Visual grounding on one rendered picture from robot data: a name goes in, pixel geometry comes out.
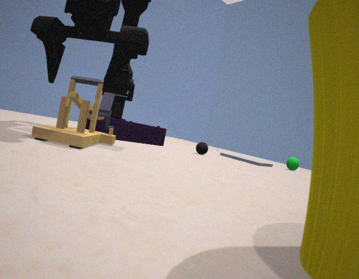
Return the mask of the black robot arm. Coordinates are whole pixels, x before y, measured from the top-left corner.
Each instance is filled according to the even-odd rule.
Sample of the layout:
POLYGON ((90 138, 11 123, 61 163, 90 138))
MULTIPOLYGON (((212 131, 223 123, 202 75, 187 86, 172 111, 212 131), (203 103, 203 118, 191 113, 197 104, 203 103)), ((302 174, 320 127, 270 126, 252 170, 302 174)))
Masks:
MULTIPOLYGON (((105 27, 109 27, 112 16, 117 16, 119 12, 120 2, 122 2, 125 11, 121 26, 137 27, 139 16, 147 9, 151 0, 67 0, 64 12, 72 14, 72 20, 78 20, 79 16, 102 19, 101 23, 105 27)), ((125 100, 132 101, 134 96, 135 85, 132 75, 129 61, 106 91, 116 94, 111 107, 111 118, 125 120, 122 119, 125 100)))

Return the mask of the grey flat bar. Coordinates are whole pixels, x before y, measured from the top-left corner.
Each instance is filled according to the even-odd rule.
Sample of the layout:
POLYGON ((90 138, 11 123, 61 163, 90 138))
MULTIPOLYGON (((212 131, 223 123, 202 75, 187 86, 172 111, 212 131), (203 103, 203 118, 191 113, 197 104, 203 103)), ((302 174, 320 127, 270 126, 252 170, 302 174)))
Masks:
POLYGON ((256 166, 265 166, 265 167, 272 167, 273 166, 273 164, 270 164, 270 163, 261 162, 259 160, 249 159, 249 158, 246 158, 246 157, 243 157, 243 156, 234 155, 234 154, 230 154, 230 153, 228 153, 228 154, 220 153, 220 156, 226 156, 226 157, 229 157, 229 158, 240 160, 242 162, 247 162, 247 163, 250 163, 250 164, 254 164, 256 166))

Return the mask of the wooden toy catapult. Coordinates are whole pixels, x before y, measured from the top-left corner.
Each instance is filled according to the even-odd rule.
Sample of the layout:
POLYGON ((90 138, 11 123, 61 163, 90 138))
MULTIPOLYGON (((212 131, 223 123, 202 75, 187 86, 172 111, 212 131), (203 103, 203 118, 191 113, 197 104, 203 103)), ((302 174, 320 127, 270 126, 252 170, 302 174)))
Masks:
POLYGON ((115 144, 116 135, 112 135, 114 127, 109 126, 115 94, 104 92, 102 97, 103 83, 104 80, 101 79, 72 76, 67 97, 62 96, 60 101, 56 126, 33 126, 31 136, 40 141, 59 142, 76 149, 97 143, 115 144), (81 99, 75 92, 76 83, 98 86, 93 106, 90 106, 91 101, 81 99), (77 127, 68 126, 72 101, 80 110, 77 127), (105 117, 108 134, 95 131, 96 120, 103 120, 105 117), (89 130, 85 129, 87 118, 91 120, 89 130))

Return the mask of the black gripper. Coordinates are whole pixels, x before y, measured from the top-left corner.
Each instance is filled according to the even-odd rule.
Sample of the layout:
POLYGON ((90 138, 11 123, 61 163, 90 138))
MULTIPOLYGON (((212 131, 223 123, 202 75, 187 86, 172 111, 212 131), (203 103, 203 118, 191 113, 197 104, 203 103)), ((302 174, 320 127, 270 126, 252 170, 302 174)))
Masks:
POLYGON ((65 26, 57 17, 38 16, 31 25, 31 32, 45 47, 48 81, 54 83, 64 53, 62 43, 66 38, 77 38, 114 43, 113 56, 107 69, 102 91, 106 92, 122 68, 138 55, 146 56, 149 46, 148 31, 145 28, 123 25, 120 32, 110 31, 102 24, 102 19, 79 16, 72 20, 74 26, 65 26), (82 33, 82 34, 81 34, 82 33))

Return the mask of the green ball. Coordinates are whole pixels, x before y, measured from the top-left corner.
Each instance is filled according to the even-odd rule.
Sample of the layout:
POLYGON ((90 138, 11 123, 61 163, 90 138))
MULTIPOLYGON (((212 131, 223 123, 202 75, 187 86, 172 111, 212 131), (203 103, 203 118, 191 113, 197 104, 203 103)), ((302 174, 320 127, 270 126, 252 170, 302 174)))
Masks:
POLYGON ((296 170, 299 166, 299 161, 297 158, 289 158, 286 165, 289 170, 296 170))

